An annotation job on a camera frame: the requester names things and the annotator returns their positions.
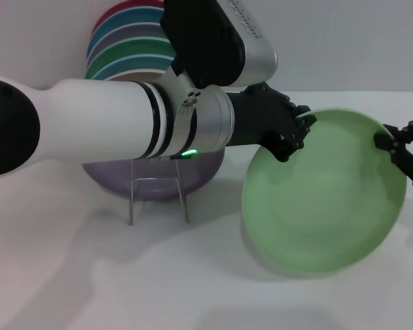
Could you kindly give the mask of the light green plate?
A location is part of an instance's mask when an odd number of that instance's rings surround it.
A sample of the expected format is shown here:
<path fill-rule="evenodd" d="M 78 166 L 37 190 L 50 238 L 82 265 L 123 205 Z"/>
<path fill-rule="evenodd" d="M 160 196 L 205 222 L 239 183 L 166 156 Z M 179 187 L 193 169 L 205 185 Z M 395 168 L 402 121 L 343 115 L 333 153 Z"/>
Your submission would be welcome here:
<path fill-rule="evenodd" d="M 406 176 L 374 145 L 385 130 L 378 120 L 352 109 L 315 117 L 287 162 L 257 150 L 242 191 L 251 245 L 292 273 L 333 273 L 364 259 L 389 235 L 406 196 Z"/>

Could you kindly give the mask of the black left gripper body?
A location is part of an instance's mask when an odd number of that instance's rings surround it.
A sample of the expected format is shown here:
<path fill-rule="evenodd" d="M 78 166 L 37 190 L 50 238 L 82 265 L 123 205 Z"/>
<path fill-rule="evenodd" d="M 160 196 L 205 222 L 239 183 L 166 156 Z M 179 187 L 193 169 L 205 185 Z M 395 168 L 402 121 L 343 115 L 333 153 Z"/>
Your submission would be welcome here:
<path fill-rule="evenodd" d="M 296 106 L 288 96 L 265 82 L 226 95 L 234 111 L 229 146 L 273 144 L 277 147 L 293 143 Z"/>

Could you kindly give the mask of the blue plate with pale rim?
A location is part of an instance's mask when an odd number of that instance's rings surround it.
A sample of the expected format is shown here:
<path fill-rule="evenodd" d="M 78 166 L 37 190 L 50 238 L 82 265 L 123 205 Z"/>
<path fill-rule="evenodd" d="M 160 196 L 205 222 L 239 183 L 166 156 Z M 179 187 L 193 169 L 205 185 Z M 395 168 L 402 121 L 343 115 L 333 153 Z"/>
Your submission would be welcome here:
<path fill-rule="evenodd" d="M 129 72 L 162 73 L 170 66 L 173 58 L 170 56 L 128 56 L 115 60 L 95 73 L 88 73 L 86 79 L 107 80 Z"/>

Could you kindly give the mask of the dark green plate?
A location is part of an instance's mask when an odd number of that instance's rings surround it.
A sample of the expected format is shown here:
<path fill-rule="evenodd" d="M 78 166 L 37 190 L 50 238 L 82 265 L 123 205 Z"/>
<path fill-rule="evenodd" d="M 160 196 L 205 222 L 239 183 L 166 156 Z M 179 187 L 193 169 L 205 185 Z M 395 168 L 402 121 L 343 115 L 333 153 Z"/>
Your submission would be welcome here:
<path fill-rule="evenodd" d="M 176 53 L 167 39 L 158 37 L 131 37 L 106 47 L 87 66 L 85 78 L 94 78 L 108 64 L 129 56 L 160 56 L 174 58 Z"/>

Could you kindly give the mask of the dark teal plate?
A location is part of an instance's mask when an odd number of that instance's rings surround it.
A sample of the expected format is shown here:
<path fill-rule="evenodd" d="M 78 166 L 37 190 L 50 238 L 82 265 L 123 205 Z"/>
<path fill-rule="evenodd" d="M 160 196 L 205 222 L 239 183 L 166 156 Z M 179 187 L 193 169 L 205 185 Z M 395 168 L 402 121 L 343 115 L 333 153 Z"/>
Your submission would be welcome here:
<path fill-rule="evenodd" d="M 87 48 L 87 55 L 90 54 L 97 42 L 112 30 L 131 23 L 159 23 L 162 14 L 162 8 L 140 6 L 128 10 L 121 10 L 120 12 L 111 15 L 92 33 Z"/>

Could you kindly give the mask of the red plate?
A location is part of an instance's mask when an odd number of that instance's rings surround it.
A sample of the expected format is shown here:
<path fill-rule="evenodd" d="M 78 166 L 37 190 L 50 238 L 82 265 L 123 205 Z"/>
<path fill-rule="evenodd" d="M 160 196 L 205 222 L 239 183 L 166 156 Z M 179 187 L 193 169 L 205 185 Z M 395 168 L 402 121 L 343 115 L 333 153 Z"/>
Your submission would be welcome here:
<path fill-rule="evenodd" d="M 122 10 L 140 7 L 140 6 L 151 6 L 157 8 L 163 8 L 164 0 L 125 0 L 124 2 L 120 2 L 110 9 L 105 11 L 102 16 L 97 20 L 95 23 L 92 33 L 96 31 L 96 29 L 109 17 L 113 16 L 114 14 L 121 12 Z"/>

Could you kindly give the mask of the grey lilac plate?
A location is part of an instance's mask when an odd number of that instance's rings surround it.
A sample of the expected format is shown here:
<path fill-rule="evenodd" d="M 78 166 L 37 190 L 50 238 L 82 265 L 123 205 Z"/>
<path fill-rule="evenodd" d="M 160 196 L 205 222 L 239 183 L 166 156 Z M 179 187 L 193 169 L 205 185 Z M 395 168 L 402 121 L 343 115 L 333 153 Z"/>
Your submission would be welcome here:
<path fill-rule="evenodd" d="M 131 38 L 145 37 L 157 37 L 167 40 L 165 33 L 157 23 L 132 23 L 123 25 L 106 33 L 97 42 L 92 44 L 86 58 L 86 64 L 89 67 L 99 53 L 115 43 Z"/>

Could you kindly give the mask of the dark purple plate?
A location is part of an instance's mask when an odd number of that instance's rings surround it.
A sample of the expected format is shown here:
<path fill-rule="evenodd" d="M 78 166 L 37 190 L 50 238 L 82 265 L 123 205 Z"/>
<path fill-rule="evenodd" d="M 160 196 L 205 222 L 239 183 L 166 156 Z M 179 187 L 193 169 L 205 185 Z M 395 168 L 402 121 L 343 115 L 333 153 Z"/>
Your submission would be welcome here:
<path fill-rule="evenodd" d="M 189 159 L 177 159 L 185 192 L 190 194 L 210 182 L 220 169 L 224 150 L 202 153 Z M 100 187 L 129 199 L 131 160 L 96 162 L 82 165 L 84 171 Z M 134 161 L 135 178 L 175 177 L 175 165 L 169 159 L 139 159 Z M 138 201 L 166 201 L 179 197 L 175 181 L 142 181 L 134 184 Z"/>

